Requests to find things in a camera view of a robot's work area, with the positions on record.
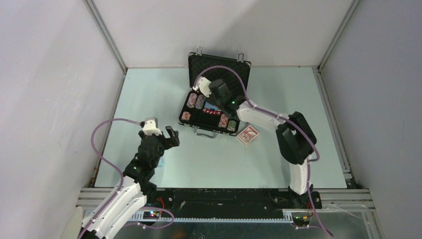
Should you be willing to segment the red white chip stack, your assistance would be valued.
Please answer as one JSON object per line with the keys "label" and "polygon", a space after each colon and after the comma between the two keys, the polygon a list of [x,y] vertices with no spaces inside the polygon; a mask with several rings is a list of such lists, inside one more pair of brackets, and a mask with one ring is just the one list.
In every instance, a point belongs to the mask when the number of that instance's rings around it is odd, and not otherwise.
{"label": "red white chip stack", "polygon": [[184,111],[182,112],[181,120],[189,121],[191,119],[192,114],[190,112]]}
{"label": "red white chip stack", "polygon": [[218,127],[219,128],[227,128],[229,122],[229,118],[225,114],[221,114]]}

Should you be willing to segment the blue playing card box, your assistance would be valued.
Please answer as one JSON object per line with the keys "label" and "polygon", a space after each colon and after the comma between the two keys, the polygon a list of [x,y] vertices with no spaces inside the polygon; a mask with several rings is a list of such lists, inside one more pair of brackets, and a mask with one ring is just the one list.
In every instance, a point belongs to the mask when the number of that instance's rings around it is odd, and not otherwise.
{"label": "blue playing card box", "polygon": [[211,104],[209,102],[205,102],[204,108],[205,109],[210,109],[210,110],[215,110],[215,111],[220,111],[220,109],[217,106],[215,106],[215,105],[213,105],[213,104]]}

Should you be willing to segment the black poker set case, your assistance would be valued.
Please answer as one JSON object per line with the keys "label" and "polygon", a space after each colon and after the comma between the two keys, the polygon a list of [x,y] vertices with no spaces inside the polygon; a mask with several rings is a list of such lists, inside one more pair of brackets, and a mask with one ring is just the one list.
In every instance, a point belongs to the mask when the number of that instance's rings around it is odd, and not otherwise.
{"label": "black poker set case", "polygon": [[[235,95],[239,95],[242,93],[242,89],[238,82],[238,79],[242,79],[244,87],[245,89],[247,89],[250,71],[251,62],[245,61],[242,55],[239,55],[238,58],[234,59],[203,54],[202,52],[189,53],[188,73],[190,90],[185,99],[185,103],[182,106],[182,110],[179,114],[179,124],[188,127],[193,127],[194,129],[202,129],[214,133],[235,136],[239,129],[239,120],[236,120],[237,125],[235,132],[229,131],[226,128],[219,128],[218,122],[221,115],[213,116],[205,114],[203,112],[204,106],[201,110],[198,110],[195,107],[187,107],[186,103],[190,93],[196,93],[198,96],[202,95],[201,92],[196,92],[192,89],[194,83],[199,77],[206,77],[210,81],[223,79],[227,83],[230,91]],[[184,111],[190,112],[192,114],[191,119],[189,121],[181,120],[182,112]]]}

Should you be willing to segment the white ten chip stack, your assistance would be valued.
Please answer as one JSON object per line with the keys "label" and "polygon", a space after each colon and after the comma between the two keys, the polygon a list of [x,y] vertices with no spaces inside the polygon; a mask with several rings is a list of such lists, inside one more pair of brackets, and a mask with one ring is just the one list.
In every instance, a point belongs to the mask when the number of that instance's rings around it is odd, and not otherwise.
{"label": "white ten chip stack", "polygon": [[159,163],[158,163],[158,167],[162,168],[164,166],[165,162],[164,162],[164,158],[160,158]]}

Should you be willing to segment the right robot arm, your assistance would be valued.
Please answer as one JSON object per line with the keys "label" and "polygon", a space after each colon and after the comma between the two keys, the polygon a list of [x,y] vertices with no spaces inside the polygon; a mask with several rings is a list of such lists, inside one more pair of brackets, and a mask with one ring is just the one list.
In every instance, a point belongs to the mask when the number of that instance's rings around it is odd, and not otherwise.
{"label": "right robot arm", "polygon": [[255,124],[276,134],[282,157],[290,166],[289,200],[295,208],[304,207],[310,200],[307,193],[310,183],[310,170],[307,164],[315,151],[317,142],[306,119],[300,112],[281,115],[262,108],[249,100],[242,79],[238,79],[242,93],[232,93],[223,79],[210,81],[200,77],[200,91],[220,108],[231,120]]}

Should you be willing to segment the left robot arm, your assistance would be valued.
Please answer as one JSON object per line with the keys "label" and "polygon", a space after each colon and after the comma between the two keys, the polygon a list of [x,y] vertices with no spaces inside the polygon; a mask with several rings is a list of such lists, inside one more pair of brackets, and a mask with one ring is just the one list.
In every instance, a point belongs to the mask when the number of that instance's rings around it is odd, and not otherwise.
{"label": "left robot arm", "polygon": [[165,150],[180,145],[179,133],[166,126],[169,137],[165,137],[160,129],[141,125],[138,151],[116,188],[82,220],[80,239],[112,239],[136,211],[156,204],[157,186],[150,180]]}

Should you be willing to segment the white green chip stack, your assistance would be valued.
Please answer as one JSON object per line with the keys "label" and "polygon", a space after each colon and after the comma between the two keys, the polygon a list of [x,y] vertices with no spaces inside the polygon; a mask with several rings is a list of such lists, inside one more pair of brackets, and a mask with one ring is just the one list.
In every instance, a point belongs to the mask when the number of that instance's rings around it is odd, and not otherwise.
{"label": "white green chip stack", "polygon": [[235,132],[236,131],[237,122],[234,120],[229,120],[227,124],[227,130]]}

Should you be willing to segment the row of red dice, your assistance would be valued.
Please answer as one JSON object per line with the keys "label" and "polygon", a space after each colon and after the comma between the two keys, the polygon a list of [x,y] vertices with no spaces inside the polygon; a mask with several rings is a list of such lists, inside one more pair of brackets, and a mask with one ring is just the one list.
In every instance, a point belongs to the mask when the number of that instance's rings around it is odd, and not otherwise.
{"label": "row of red dice", "polygon": [[205,114],[213,115],[213,116],[219,116],[219,115],[221,115],[221,111],[220,110],[213,110],[213,109],[206,109],[206,108],[204,108],[203,109],[203,112]]}

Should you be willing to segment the red playing card deck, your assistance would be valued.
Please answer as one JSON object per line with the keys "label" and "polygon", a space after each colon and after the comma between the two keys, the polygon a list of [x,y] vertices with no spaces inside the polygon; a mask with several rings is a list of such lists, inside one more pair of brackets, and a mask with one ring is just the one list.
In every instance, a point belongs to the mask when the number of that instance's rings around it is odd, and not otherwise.
{"label": "red playing card deck", "polygon": [[236,137],[241,143],[247,146],[258,135],[259,135],[259,132],[252,125],[248,125]]}

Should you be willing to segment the pink white chip stack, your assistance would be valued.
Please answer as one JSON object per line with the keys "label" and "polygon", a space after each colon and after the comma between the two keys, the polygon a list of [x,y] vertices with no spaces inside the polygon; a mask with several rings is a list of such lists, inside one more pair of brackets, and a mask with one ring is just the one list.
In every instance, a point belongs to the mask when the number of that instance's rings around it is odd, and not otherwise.
{"label": "pink white chip stack", "polygon": [[197,97],[198,95],[196,93],[190,93],[186,106],[189,108],[194,108],[197,101]]}

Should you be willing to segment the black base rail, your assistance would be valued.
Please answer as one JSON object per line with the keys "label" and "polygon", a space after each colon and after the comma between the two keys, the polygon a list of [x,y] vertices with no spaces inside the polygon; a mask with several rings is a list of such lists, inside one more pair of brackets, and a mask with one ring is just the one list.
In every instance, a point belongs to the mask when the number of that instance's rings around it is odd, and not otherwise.
{"label": "black base rail", "polygon": [[170,211],[176,219],[283,219],[288,209],[322,209],[319,192],[298,195],[291,189],[159,188],[145,208]]}

